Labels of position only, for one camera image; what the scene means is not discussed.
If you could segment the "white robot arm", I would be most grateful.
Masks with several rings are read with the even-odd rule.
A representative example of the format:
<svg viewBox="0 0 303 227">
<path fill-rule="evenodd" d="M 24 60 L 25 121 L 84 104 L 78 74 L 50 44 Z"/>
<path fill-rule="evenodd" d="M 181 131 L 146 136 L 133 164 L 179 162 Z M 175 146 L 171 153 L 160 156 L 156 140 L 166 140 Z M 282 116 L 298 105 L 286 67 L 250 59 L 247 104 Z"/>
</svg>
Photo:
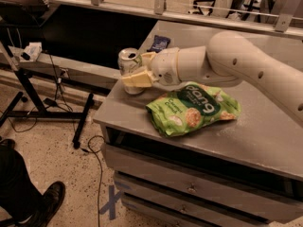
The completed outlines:
<svg viewBox="0 0 303 227">
<path fill-rule="evenodd" d="M 184 81 L 234 86 L 245 80 L 303 126 L 303 73 L 270 57 L 238 33 L 219 32 L 205 46 L 144 53 L 141 62 L 121 77 L 125 86 L 172 86 Z"/>
</svg>

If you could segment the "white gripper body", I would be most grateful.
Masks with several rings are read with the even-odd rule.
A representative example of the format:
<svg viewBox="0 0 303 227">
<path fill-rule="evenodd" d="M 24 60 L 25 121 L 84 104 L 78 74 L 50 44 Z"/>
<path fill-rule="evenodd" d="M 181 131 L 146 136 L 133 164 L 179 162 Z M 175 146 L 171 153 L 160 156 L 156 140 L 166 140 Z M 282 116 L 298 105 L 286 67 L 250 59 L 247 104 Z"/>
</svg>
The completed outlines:
<svg viewBox="0 0 303 227">
<path fill-rule="evenodd" d="M 180 83 L 177 71 L 178 52 L 178 47 L 164 49 L 151 60 L 151 71 L 159 84 L 173 86 Z"/>
</svg>

